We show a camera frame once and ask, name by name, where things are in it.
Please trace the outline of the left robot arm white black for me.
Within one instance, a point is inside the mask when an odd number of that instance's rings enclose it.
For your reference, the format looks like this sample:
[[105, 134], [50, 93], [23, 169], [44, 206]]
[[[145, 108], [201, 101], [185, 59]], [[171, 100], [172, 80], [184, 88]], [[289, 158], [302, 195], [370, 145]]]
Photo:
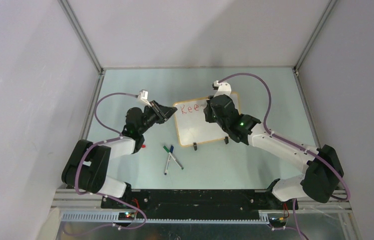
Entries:
[[154, 124], [165, 123], [177, 108], [151, 101], [143, 109], [133, 107], [126, 113], [122, 136], [97, 143], [82, 139], [72, 151], [62, 172], [62, 182], [87, 193], [113, 196], [120, 208], [132, 204], [129, 184], [107, 174], [109, 162], [137, 153], [145, 141], [144, 133]]

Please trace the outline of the whiteboard with orange frame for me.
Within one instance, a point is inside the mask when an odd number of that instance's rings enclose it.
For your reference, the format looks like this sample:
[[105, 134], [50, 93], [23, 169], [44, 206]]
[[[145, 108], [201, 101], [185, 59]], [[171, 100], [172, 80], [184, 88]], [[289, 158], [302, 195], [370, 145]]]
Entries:
[[173, 104], [177, 108], [174, 117], [180, 146], [189, 147], [228, 137], [218, 124], [206, 122], [206, 100], [207, 97], [201, 97]]

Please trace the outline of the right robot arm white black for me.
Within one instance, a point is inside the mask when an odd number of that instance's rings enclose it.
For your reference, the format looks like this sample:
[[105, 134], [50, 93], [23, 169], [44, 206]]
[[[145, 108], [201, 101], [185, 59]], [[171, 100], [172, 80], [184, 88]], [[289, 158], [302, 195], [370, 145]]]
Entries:
[[240, 114], [233, 100], [223, 94], [210, 96], [204, 109], [205, 120], [216, 123], [236, 143], [265, 150], [288, 161], [301, 174], [288, 179], [274, 180], [266, 194], [266, 204], [278, 209], [286, 201], [310, 197], [326, 203], [333, 197], [340, 179], [344, 176], [336, 150], [324, 145], [321, 148], [299, 144], [269, 132], [257, 118]]

